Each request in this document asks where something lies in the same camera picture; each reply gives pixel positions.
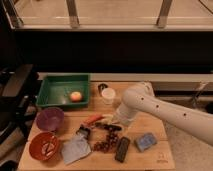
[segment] orange bowl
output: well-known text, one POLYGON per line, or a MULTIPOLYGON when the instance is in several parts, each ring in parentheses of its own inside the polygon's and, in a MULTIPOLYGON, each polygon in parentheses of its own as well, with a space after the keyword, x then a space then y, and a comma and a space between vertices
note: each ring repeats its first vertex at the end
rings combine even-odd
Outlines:
POLYGON ((59 148, 59 140, 52 132, 36 135, 30 143, 29 152, 32 158, 40 161, 50 159, 59 148))

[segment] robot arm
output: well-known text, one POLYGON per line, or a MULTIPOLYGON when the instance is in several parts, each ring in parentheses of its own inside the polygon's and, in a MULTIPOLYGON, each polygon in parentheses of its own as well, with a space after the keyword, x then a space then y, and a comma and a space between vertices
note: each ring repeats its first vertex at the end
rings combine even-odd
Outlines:
POLYGON ((115 118, 128 126, 138 111, 150 113, 213 145, 213 115, 157 99, 151 83, 141 82, 128 88, 115 118))

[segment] white cup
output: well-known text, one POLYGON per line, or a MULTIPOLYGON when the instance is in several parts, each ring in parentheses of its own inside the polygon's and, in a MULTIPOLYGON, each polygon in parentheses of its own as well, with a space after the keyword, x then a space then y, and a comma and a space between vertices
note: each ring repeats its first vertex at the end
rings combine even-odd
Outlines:
POLYGON ((101 95, 105 104, 112 104, 115 99, 115 90, 112 88, 105 88, 102 90, 101 95))

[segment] black wall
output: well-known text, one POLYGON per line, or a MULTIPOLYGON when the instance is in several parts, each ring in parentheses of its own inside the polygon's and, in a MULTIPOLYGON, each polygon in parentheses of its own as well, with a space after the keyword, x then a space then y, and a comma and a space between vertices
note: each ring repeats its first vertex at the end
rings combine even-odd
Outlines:
POLYGON ((20 64, 16 42, 0 2, 0 69, 20 64))
POLYGON ((209 73, 213 32, 16 32, 26 63, 71 72, 209 73))

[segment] small cup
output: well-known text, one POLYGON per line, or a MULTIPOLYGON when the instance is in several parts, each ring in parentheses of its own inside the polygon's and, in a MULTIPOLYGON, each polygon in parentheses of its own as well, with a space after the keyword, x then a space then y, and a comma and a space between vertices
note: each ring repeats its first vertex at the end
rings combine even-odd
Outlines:
POLYGON ((101 96, 101 92, 103 91, 103 89, 105 88, 108 88, 108 85, 107 84, 104 84, 104 83, 101 83, 98 85, 98 91, 99 91, 99 94, 101 96))
POLYGON ((105 88, 101 92, 101 95, 103 97, 104 103, 107 105, 110 105, 113 103, 116 93, 115 93, 115 90, 112 88, 105 88))

